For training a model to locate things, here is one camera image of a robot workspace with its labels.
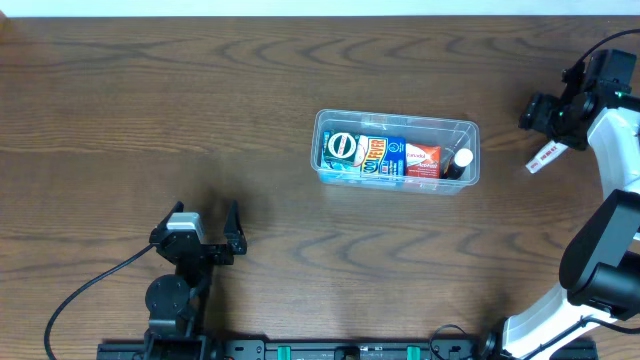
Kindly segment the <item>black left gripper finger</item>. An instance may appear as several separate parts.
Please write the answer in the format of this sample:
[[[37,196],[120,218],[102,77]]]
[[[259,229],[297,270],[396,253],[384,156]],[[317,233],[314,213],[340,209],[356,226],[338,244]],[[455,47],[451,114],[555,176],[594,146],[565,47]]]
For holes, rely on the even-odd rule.
[[[223,234],[233,255],[245,255],[247,253],[247,240],[240,223],[237,201],[231,203]]]
[[[168,229],[167,224],[171,219],[174,213],[181,213],[184,210],[184,204],[182,201],[177,201],[176,204],[172,207],[169,213],[160,221],[160,223],[155,227],[157,232],[163,232]]]

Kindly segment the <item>white and green medicine box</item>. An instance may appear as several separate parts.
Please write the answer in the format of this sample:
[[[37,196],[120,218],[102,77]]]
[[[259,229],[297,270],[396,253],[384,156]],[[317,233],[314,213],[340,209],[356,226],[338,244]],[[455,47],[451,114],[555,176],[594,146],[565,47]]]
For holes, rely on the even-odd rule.
[[[540,171],[543,167],[545,167],[546,165],[550,164],[552,161],[557,159],[567,149],[568,149],[568,146],[565,144],[555,142],[555,141],[549,141],[526,164],[526,169],[531,174],[535,174],[538,171]]]

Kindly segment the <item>dark bottle yellow label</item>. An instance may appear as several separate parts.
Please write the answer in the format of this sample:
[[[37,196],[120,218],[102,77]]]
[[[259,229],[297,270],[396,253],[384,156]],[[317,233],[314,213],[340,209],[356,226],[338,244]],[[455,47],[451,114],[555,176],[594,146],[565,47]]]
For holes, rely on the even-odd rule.
[[[441,178],[448,180],[460,179],[473,159],[474,154],[470,149],[462,148],[458,150],[444,167]]]

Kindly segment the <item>green round-logo box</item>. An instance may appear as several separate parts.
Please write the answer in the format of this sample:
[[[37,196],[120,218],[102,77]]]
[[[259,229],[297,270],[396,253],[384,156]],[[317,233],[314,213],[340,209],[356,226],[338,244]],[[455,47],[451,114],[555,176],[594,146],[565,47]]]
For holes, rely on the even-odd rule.
[[[335,170],[353,167],[359,141],[359,134],[325,131],[322,137],[322,165]]]

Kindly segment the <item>red panadol box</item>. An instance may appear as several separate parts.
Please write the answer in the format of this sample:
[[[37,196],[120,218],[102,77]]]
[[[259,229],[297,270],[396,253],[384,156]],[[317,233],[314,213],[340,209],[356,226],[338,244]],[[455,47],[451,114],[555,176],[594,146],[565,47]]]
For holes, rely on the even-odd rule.
[[[440,153],[440,146],[408,143],[406,145],[405,175],[419,178],[439,178]]]

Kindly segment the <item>blue cool fever box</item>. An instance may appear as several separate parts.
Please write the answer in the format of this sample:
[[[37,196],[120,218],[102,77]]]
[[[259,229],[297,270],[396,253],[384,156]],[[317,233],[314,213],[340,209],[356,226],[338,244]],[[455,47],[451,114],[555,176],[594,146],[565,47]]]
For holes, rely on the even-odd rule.
[[[406,140],[401,137],[360,135],[355,165],[339,172],[357,175],[403,176],[406,167]]]

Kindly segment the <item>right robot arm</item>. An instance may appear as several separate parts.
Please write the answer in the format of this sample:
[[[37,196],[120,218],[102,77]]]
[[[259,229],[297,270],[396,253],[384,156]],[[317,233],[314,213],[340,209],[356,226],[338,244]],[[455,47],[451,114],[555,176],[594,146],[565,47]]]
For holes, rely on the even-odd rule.
[[[589,50],[565,70],[559,97],[535,93],[520,127],[552,145],[592,149],[604,201],[567,246],[559,282],[524,312],[498,323],[476,345],[476,359],[595,359],[584,334],[604,327],[636,335],[622,323],[639,312],[639,100],[631,94],[636,57]]]

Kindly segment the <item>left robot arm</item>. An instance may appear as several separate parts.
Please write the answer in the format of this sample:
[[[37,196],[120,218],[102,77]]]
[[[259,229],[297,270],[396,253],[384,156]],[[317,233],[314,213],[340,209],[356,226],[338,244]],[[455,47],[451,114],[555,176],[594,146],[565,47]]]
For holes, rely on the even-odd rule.
[[[200,215],[186,212],[182,202],[151,231],[149,244],[175,266],[175,272],[157,278],[146,291],[144,360],[225,357],[221,342],[205,333],[204,315],[214,268],[232,265],[236,255],[247,253],[237,202],[231,203],[223,235],[224,243],[204,244]]]

